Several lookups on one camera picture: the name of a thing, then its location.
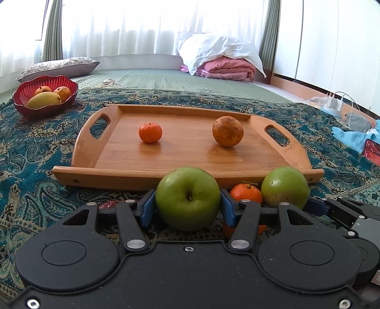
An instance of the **curtain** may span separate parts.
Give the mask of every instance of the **curtain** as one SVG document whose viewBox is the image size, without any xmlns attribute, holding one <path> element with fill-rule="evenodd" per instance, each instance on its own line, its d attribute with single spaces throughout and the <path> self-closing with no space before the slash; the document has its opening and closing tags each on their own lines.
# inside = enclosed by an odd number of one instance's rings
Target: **curtain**
<svg viewBox="0 0 380 309">
<path fill-rule="evenodd" d="M 263 69 L 273 71 L 280 23 L 280 0 L 269 0 L 268 18 L 259 56 Z"/>
<path fill-rule="evenodd" d="M 62 53 L 62 0 L 53 0 L 47 23 L 42 61 L 63 59 Z"/>
<path fill-rule="evenodd" d="M 46 0 L 4 0 L 0 4 L 0 76 L 40 61 Z"/>
<path fill-rule="evenodd" d="M 63 0 L 64 57 L 178 55 L 178 32 L 218 33 L 260 48 L 269 0 Z"/>
</svg>

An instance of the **yellow mango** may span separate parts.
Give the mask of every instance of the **yellow mango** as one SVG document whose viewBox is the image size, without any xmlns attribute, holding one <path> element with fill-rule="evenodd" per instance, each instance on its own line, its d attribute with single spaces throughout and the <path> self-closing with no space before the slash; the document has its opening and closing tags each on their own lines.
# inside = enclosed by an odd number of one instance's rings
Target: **yellow mango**
<svg viewBox="0 0 380 309">
<path fill-rule="evenodd" d="M 47 106 L 61 104 L 61 97 L 54 92 L 41 92 L 32 97 L 26 106 L 33 110 Z"/>
</svg>

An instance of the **white sticker label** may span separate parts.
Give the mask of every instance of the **white sticker label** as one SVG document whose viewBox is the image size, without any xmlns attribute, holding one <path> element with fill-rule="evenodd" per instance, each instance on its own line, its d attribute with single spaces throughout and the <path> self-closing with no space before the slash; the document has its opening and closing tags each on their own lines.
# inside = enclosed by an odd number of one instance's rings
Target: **white sticker label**
<svg viewBox="0 0 380 309">
<path fill-rule="evenodd" d="M 380 285 L 380 270 L 378 270 L 376 272 L 376 274 L 372 278 L 371 282 L 374 283 L 374 284 Z"/>
</svg>

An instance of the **tray handle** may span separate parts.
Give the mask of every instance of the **tray handle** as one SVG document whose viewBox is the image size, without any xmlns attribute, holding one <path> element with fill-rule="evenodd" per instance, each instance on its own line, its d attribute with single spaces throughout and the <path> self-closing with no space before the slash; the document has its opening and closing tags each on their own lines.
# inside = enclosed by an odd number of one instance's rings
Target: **tray handle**
<svg viewBox="0 0 380 309">
<path fill-rule="evenodd" d="M 277 122 L 273 120 L 260 117 L 260 116 L 252 116 L 250 119 L 250 124 L 284 158 L 284 160 L 290 166 L 303 172 L 313 169 L 305 149 L 297 141 L 297 139 L 283 126 L 279 125 Z M 270 128 L 276 129 L 285 138 L 287 138 L 289 141 L 289 144 L 286 145 L 285 147 L 282 147 L 280 144 L 278 144 L 268 134 L 268 130 Z M 322 177 L 324 174 L 324 170 L 315 169 L 313 170 L 312 174 L 315 177 Z M 307 179 L 307 180 L 308 182 L 314 182 L 313 179 Z"/>
<path fill-rule="evenodd" d="M 71 166 L 94 167 L 121 116 L 122 112 L 117 106 L 107 106 L 92 114 L 78 134 L 71 158 Z M 107 127 L 96 139 L 92 136 L 90 129 L 100 118 L 107 122 Z"/>
</svg>

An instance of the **white wardrobe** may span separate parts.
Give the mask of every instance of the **white wardrobe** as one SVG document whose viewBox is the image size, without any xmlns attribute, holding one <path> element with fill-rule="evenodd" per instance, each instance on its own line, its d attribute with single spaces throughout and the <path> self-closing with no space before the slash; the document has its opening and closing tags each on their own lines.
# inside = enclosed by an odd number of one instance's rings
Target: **white wardrobe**
<svg viewBox="0 0 380 309">
<path fill-rule="evenodd" d="M 281 0 L 274 73 L 343 91 L 380 115 L 380 4 Z"/>
</svg>

